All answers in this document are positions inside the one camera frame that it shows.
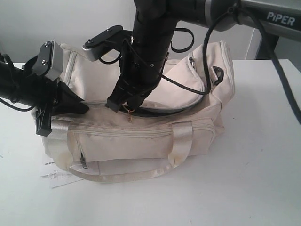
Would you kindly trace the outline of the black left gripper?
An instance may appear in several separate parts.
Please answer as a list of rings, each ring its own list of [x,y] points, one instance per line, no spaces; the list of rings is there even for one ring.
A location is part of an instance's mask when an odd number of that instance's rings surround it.
[[[14,106],[20,112],[35,112],[36,134],[48,136],[51,132],[51,107],[55,105],[55,115],[85,114],[89,107],[64,82],[51,81],[32,71],[37,56],[24,64],[22,69],[14,67],[14,103],[27,105],[27,108]]]

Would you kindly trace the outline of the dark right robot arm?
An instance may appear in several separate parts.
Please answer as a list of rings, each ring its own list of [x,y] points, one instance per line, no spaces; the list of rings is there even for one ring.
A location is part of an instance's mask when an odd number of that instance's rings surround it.
[[[267,34],[301,38],[301,3],[298,0],[137,0],[132,35],[120,41],[120,77],[107,106],[113,111],[127,103],[138,108],[163,78],[162,70],[179,21],[208,29],[204,47],[214,30],[235,24],[260,31],[270,58],[276,55]]]

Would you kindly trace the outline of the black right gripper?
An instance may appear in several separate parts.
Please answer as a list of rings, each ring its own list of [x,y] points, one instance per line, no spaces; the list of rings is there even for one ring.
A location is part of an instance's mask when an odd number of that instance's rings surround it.
[[[124,103],[133,111],[141,106],[163,77],[165,60],[146,62],[135,51],[129,40],[122,41],[120,77],[107,98],[106,107],[119,111]]]

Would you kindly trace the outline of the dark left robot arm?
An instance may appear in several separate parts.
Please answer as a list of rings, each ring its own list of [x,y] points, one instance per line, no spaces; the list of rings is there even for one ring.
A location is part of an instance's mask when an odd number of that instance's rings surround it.
[[[52,116],[85,114],[89,107],[64,82],[38,75],[33,69],[37,61],[35,56],[19,69],[7,54],[0,56],[0,101],[20,112],[33,111],[36,134],[47,137]]]

